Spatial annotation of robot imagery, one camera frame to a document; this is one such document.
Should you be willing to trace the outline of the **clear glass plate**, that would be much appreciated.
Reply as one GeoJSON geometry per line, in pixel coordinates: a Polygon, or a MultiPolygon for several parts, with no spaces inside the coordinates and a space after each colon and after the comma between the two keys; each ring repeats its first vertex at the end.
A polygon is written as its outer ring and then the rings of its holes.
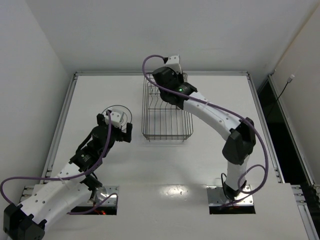
{"type": "Polygon", "coordinates": [[[106,109],[104,109],[101,114],[104,115],[104,112],[107,110],[107,109],[118,109],[118,110],[121,110],[124,112],[124,125],[123,127],[127,124],[127,123],[131,123],[132,122],[132,118],[133,118],[133,115],[132,115],[132,112],[130,111],[130,109],[124,105],[121,105],[121,104],[114,104],[114,105],[110,105],[108,106],[106,109]]]}

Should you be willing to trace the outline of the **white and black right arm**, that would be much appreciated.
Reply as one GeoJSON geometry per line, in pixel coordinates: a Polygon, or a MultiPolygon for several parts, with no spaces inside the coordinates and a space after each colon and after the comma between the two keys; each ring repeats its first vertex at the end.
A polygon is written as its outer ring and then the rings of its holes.
{"type": "Polygon", "coordinates": [[[247,183],[242,175],[256,144],[255,133],[240,118],[209,106],[197,88],[184,81],[182,74],[165,66],[151,74],[163,101],[198,117],[225,140],[222,155],[227,160],[227,174],[222,189],[227,199],[233,201],[247,183]]]}

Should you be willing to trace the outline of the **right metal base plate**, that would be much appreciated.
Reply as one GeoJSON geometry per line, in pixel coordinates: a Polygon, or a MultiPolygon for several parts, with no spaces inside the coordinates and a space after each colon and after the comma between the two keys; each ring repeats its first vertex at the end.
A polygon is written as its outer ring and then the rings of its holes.
{"type": "Polygon", "coordinates": [[[207,198],[208,205],[210,207],[220,207],[222,205],[238,206],[238,207],[253,207],[254,200],[253,196],[240,192],[238,196],[234,197],[234,200],[231,201],[228,197],[225,196],[223,187],[221,185],[207,185],[207,198]]]}

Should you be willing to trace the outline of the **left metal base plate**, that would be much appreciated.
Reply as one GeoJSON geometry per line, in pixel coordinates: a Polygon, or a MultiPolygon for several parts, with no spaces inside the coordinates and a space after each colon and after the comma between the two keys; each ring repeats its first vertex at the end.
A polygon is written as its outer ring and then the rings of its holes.
{"type": "MultiPolygon", "coordinates": [[[[35,195],[40,189],[42,189],[44,184],[36,184],[34,186],[25,186],[22,191],[19,202],[23,202],[28,198],[35,195]]],[[[101,189],[97,190],[96,193],[93,194],[93,197],[88,199],[81,204],[78,204],[78,207],[93,207],[94,203],[100,203],[105,198],[109,197],[104,203],[101,204],[100,207],[117,207],[118,206],[118,197],[116,195],[119,194],[119,186],[110,186],[104,185],[101,189]]]]}

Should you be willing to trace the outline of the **aluminium table frame rail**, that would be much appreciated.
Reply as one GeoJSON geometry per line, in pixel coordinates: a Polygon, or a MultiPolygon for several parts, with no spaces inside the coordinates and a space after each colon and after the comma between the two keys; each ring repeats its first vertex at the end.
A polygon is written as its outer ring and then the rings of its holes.
{"type": "Polygon", "coordinates": [[[47,240],[307,240],[307,222],[292,187],[273,167],[253,195],[254,214],[210,214],[207,185],[220,184],[227,162],[224,141],[194,116],[185,142],[147,141],[142,135],[141,75],[79,76],[67,94],[52,173],[70,159],[111,105],[132,113],[131,143],[117,142],[96,175],[119,186],[116,215],[67,215],[45,234],[47,240]]]}

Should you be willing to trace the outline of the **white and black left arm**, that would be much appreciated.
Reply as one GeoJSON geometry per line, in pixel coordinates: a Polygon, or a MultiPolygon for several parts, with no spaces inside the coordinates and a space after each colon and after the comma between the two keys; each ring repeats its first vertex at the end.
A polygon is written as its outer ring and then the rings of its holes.
{"type": "Polygon", "coordinates": [[[52,225],[103,188],[93,172],[115,142],[131,142],[133,125],[126,113],[113,107],[96,118],[97,126],[55,177],[26,200],[4,209],[3,230],[12,240],[41,240],[52,225]]]}

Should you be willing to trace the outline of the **metal base plate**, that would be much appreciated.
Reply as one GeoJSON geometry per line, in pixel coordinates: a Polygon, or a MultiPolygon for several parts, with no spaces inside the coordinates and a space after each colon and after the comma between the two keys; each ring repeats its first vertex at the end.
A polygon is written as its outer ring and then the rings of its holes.
{"type": "Polygon", "coordinates": [[[253,207],[254,200],[253,196],[240,192],[238,196],[234,197],[234,200],[231,201],[228,197],[225,196],[223,187],[221,185],[207,185],[207,198],[208,205],[210,207],[220,207],[222,205],[238,206],[238,207],[253,207]]]}
{"type": "MultiPolygon", "coordinates": [[[[34,186],[25,186],[22,191],[19,202],[23,202],[28,198],[35,195],[40,189],[42,189],[44,184],[36,184],[34,186]]],[[[104,203],[101,204],[100,207],[117,207],[118,206],[118,197],[116,195],[119,194],[119,186],[110,186],[104,185],[101,189],[97,190],[96,193],[93,194],[93,197],[88,199],[81,204],[78,204],[78,207],[93,207],[94,203],[100,203],[105,198],[109,197],[104,203]]]]}

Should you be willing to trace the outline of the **orange sunburst white plate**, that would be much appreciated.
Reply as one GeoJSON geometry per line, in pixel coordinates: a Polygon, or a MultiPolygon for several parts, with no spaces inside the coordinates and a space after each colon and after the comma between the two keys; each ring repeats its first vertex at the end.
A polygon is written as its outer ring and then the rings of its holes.
{"type": "Polygon", "coordinates": [[[183,73],[182,76],[183,76],[183,81],[187,82],[188,81],[188,74],[187,73],[183,73]]]}

